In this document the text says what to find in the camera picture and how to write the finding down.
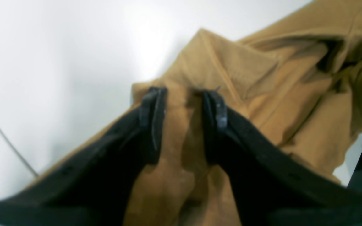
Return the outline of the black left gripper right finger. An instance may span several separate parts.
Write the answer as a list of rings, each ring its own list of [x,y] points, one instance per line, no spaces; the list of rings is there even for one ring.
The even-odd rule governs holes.
[[[205,156],[227,174],[243,226],[362,226],[362,193],[296,163],[215,91],[202,96]]]

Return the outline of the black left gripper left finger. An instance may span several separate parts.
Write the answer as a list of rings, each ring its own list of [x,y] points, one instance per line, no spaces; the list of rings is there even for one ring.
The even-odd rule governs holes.
[[[43,179],[0,201],[1,226],[120,226],[136,178],[160,158],[167,89],[151,87],[139,107]]]

